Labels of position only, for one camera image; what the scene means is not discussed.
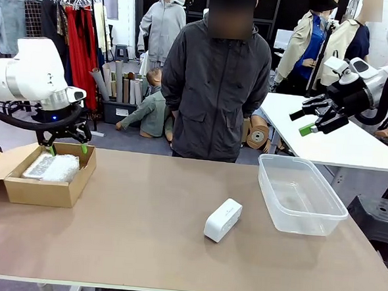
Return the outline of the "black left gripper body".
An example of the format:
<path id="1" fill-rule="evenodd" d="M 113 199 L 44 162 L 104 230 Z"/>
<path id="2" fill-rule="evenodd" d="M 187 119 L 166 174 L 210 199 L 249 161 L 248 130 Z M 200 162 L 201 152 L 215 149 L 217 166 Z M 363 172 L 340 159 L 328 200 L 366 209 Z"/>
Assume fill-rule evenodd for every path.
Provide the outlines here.
<path id="1" fill-rule="evenodd" d="M 71 104 L 63 109 L 56 111 L 41 110 L 39 114 L 43 119 L 43 124 L 39 128 L 39 132 L 66 132 L 67 130 L 75 130 L 77 124 L 80 123 L 80 115 L 83 108 L 79 104 Z"/>

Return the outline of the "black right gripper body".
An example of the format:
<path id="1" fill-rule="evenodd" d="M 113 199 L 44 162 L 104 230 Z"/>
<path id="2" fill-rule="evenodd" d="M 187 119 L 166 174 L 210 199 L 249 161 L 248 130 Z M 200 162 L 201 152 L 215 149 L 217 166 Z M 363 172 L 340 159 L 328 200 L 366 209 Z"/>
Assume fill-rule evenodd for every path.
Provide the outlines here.
<path id="1" fill-rule="evenodd" d="M 327 96 L 337 113 L 343 115 L 357 115 L 372 105 L 371 93 L 361 78 L 345 85 L 333 83 L 327 87 Z"/>

